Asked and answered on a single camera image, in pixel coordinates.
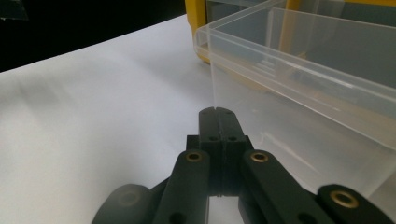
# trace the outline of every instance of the clear plastic container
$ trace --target clear plastic container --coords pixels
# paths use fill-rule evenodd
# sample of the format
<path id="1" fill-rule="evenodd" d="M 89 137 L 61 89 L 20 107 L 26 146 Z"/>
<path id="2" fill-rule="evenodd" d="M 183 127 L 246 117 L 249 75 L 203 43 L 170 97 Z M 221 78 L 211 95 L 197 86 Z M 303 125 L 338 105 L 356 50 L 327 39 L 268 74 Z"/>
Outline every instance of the clear plastic container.
<path id="1" fill-rule="evenodd" d="M 368 197 L 396 168 L 396 28 L 285 5 L 267 1 L 196 32 L 216 106 L 303 187 L 337 183 Z"/>

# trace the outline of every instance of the white surface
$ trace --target white surface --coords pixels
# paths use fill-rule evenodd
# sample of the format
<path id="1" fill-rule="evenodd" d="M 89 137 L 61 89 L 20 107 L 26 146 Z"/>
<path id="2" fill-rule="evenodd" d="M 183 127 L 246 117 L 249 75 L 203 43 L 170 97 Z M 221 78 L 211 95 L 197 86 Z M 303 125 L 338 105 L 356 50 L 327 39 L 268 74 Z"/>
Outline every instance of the white surface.
<path id="1" fill-rule="evenodd" d="M 1 73 L 0 223 L 91 223 L 113 189 L 154 187 L 212 92 L 185 16 Z M 211 223 L 241 223 L 217 204 Z"/>

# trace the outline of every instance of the white table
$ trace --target white table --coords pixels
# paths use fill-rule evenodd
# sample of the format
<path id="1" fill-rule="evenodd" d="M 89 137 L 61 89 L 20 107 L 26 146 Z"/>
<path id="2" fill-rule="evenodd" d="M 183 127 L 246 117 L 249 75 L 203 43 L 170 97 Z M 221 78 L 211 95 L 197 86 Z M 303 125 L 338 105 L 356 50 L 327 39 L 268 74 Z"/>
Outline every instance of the white table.
<path id="1" fill-rule="evenodd" d="M 0 223 L 90 223 L 113 189 L 168 177 L 212 105 L 185 16 L 1 73 Z M 209 223 L 242 223 L 236 199 Z"/>

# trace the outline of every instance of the black background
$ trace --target black background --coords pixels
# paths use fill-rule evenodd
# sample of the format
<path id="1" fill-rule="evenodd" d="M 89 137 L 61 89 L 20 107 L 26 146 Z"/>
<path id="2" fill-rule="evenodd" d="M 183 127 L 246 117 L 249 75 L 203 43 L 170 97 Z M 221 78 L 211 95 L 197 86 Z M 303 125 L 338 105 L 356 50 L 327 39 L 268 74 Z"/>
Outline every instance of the black background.
<path id="1" fill-rule="evenodd" d="M 0 72 L 185 13 L 184 0 L 24 0 L 28 21 L 0 21 Z"/>

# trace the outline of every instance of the transparent plastic box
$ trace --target transparent plastic box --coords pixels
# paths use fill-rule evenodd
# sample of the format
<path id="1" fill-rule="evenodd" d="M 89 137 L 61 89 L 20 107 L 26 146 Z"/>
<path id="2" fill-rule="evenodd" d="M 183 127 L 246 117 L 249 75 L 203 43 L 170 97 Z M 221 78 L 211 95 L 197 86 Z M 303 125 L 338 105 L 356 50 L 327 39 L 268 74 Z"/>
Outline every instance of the transparent plastic box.
<path id="1" fill-rule="evenodd" d="M 396 168 L 396 28 L 285 5 L 267 1 L 197 30 L 215 105 L 306 189 L 337 183 L 368 197 Z"/>

